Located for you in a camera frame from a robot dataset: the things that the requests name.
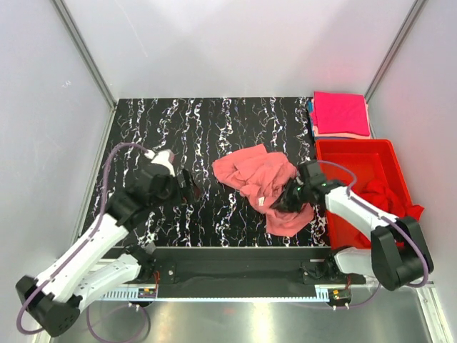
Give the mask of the salmon pink t shirt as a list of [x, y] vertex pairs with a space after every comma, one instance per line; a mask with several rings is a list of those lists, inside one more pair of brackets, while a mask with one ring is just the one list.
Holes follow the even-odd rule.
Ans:
[[270, 208], [287, 181], [297, 176], [297, 168], [283, 152], [268, 152], [263, 144], [259, 144], [217, 159], [212, 168], [219, 182], [237, 190], [266, 217], [267, 233], [292, 237], [313, 220], [314, 210], [310, 204], [304, 205], [299, 213]]

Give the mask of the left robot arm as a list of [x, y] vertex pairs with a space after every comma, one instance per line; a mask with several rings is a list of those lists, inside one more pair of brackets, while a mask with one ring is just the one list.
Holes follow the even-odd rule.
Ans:
[[157, 275], [154, 244], [131, 245], [113, 262], [91, 269], [116, 243], [145, 223], [158, 207], [177, 207], [200, 197], [191, 173], [173, 166], [174, 154], [165, 149], [146, 151], [148, 163], [136, 171], [131, 183], [104, 197], [93, 224], [45, 271], [23, 276], [16, 283], [22, 307], [17, 329], [28, 334], [21, 323], [28, 313], [50, 337], [66, 332], [80, 313], [103, 295], [127, 282], [148, 282]]

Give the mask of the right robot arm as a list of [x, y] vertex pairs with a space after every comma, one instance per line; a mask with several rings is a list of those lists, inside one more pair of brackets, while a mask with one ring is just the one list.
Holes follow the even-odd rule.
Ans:
[[304, 204], [317, 204], [352, 225], [371, 246], [333, 250], [319, 274], [336, 284], [350, 274], [372, 277], [389, 291], [425, 286], [434, 265], [418, 220], [379, 209], [357, 195], [351, 185], [328, 179], [323, 163], [299, 164], [298, 174], [287, 181], [272, 209], [296, 213]]

